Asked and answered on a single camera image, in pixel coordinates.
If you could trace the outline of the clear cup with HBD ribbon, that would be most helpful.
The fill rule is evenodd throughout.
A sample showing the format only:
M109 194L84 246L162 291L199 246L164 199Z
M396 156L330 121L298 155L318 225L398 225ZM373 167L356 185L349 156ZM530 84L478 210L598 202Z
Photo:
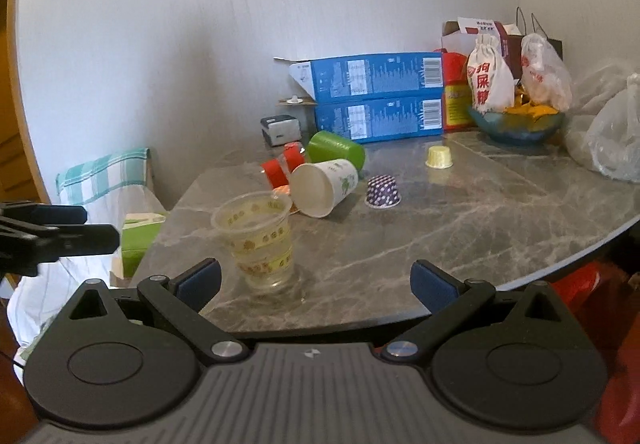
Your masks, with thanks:
M227 201L213 216L236 267L256 291L277 290L293 275L292 205L286 193L256 191Z

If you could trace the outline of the clear cup with red bands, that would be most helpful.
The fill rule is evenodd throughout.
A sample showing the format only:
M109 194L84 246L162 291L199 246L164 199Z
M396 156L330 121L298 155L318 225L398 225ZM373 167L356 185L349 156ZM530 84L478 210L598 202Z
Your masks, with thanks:
M279 156L264 162L260 167L267 182L273 189L288 185L288 178L296 167L308 161L305 147L300 141L287 143Z

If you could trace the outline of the white paper cup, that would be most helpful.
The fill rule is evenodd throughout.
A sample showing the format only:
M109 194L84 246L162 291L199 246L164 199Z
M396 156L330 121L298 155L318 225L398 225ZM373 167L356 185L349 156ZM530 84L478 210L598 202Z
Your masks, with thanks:
M346 159L304 163L288 178L291 198L300 213L322 219L357 187L358 172Z

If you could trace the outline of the green plastic cup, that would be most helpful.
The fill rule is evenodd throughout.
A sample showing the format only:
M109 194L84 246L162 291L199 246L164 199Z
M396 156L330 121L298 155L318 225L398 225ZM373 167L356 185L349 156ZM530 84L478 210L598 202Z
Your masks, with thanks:
M361 171L366 162L366 152L360 144L328 131L315 133L310 138L306 152L311 162L345 159L356 167L357 171Z

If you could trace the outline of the teal checkered cloth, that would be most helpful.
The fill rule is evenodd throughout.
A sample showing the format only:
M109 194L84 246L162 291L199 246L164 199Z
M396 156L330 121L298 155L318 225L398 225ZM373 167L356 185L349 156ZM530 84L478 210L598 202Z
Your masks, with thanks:
M137 148L78 164L56 175L60 204L86 205L116 189L146 186L151 150Z

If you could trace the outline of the purple dotted cupcake liner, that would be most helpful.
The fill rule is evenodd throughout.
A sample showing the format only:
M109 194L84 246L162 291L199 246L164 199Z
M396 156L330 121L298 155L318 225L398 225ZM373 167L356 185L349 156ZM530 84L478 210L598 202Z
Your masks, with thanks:
M383 174L367 181L366 204L372 209L385 210L400 204L401 195L396 178Z

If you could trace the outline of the yellow cupcake liner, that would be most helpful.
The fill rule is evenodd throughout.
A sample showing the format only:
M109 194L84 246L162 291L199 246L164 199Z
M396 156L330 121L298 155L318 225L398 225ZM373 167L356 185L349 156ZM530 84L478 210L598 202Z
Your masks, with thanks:
M445 170L452 167L452 154L448 146L431 146L427 149L425 165L431 169Z

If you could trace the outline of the red plastic bag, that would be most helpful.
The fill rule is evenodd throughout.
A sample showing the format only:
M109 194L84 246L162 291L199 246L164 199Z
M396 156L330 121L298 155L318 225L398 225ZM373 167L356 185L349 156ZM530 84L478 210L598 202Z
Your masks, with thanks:
M594 261L552 288L600 352L606 383L594 428L610 443L639 441L639 275Z

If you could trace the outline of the red yellow box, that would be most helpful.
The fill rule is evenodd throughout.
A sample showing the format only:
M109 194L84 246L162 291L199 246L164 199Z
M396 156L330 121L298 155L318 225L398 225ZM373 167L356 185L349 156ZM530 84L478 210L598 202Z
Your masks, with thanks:
M438 50L442 55L442 121L444 131L455 132L470 129L475 125L469 109L472 106L471 89L466 78L466 60L468 57L458 52Z

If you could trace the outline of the blue glass bowl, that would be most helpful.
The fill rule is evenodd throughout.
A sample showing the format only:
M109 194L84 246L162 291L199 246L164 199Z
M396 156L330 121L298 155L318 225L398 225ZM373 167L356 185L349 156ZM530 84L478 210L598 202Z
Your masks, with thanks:
M533 146L548 141L560 128L565 115L543 115L534 119L530 115L509 113L480 113L469 107L469 115L489 138L511 146Z

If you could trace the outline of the lower blue carton box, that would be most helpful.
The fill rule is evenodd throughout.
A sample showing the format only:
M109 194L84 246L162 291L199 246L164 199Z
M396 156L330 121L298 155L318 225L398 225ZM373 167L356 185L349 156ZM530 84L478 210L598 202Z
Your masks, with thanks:
M344 104L317 104L309 97L288 98L280 106L314 112L317 131L359 144L438 136L444 131L442 100L426 96L371 99Z

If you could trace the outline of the blue carton box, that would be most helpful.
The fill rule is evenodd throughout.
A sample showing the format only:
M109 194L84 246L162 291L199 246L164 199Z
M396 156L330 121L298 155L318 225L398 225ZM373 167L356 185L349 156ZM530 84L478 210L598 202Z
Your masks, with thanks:
M317 131L359 144L438 136L444 131L442 100L426 96L371 99L344 104L317 104L309 97L288 98L280 106L314 112Z
M444 88L440 52L386 52L288 61L288 75L317 104L414 97Z

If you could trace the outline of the upper blue carton box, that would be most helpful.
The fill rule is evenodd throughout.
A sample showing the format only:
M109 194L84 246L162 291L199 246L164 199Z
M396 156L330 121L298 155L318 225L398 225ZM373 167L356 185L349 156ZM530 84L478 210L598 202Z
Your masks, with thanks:
M444 88L440 52L386 52L288 61L288 75L317 104L414 97Z

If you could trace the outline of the clear plastic bag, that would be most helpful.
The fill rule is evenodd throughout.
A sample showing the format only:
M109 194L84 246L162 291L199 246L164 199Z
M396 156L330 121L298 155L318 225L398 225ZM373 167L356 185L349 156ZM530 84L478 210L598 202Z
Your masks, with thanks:
M639 67L611 60L574 83L563 124L570 156L590 171L639 182Z

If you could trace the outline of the white plastic snack bag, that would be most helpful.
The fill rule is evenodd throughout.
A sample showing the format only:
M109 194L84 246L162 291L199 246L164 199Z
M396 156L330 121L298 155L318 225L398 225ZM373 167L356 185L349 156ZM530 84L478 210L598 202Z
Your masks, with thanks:
M573 81L563 60L549 41L537 33L521 40L521 82L530 100L559 112L573 104Z

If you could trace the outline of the white red cardboard box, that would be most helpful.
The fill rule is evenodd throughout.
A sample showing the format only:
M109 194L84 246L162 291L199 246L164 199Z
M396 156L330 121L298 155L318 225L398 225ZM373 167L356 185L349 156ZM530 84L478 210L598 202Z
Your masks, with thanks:
M442 24L440 45L447 52L469 55L477 37L492 35L498 38L499 52L507 62L520 63L523 34L515 24L480 18L457 18Z

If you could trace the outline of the black paper gift bag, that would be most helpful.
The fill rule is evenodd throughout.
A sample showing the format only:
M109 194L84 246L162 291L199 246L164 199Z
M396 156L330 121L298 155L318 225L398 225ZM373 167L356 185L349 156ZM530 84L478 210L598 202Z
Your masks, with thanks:
M532 33L541 35L546 40L548 40L548 42L553 47L553 49L558 54L558 56L561 59L564 59L562 42L560 40L555 40L555 38L552 38L547 33L547 31L542 26L540 20L537 18L536 14L531 12L529 14L529 17L526 17L525 12L521 8L521 6L516 6L514 17L515 17L514 24L518 28L518 34L520 34L521 36L525 36L529 34L529 32L532 32Z

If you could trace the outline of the white drawstring candy bag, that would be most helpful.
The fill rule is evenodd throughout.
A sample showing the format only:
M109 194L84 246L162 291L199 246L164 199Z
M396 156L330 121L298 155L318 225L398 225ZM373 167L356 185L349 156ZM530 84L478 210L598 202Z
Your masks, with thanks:
M472 107L478 113L505 112L514 106L514 80L495 35L478 34L466 62Z

